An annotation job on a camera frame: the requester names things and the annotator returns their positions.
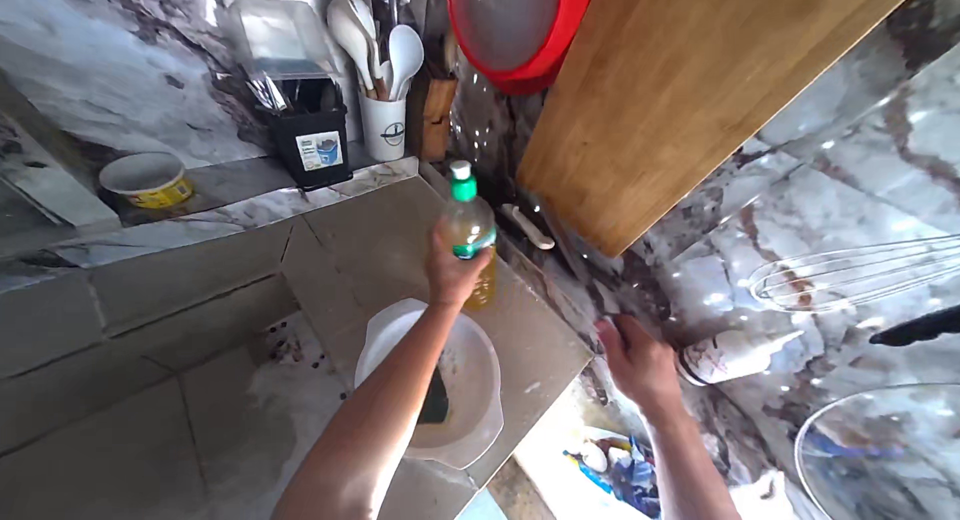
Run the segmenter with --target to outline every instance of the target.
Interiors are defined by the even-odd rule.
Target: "white cup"
[[[360,117],[366,152],[378,162],[403,158],[406,143],[407,99],[381,102],[360,94]]]

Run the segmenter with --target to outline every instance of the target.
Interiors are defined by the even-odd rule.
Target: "white plastic bowl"
[[[404,299],[369,320],[355,387],[360,387],[387,358],[425,309],[426,304],[417,299]],[[449,413],[441,424],[418,425],[405,456],[465,469],[490,449],[503,429],[500,363],[486,332],[461,313],[438,366]]]

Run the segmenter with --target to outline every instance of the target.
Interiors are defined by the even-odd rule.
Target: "green bottle cap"
[[[453,181],[450,182],[450,195],[457,201],[470,201],[477,195],[477,181],[471,173],[471,163],[457,159],[450,164]]]

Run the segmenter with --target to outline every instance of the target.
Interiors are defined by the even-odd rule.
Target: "yellow liquid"
[[[497,293],[497,245],[490,246],[490,249],[493,250],[493,259],[480,271],[473,293],[463,304],[467,310],[482,309],[494,300],[494,294]]]
[[[471,238],[471,233],[475,233],[476,223],[467,220],[462,216],[459,218],[448,217],[444,220],[444,241],[452,248],[456,244],[466,244],[468,241],[476,241]],[[494,300],[494,294],[497,293],[497,245],[490,246],[493,251],[493,258],[486,264],[477,283],[473,288],[470,298],[466,299],[463,307],[467,310],[480,310]]]

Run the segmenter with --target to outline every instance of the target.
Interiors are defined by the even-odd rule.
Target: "metal whisk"
[[[788,257],[750,274],[750,295],[785,312],[862,305],[960,273],[960,234]]]

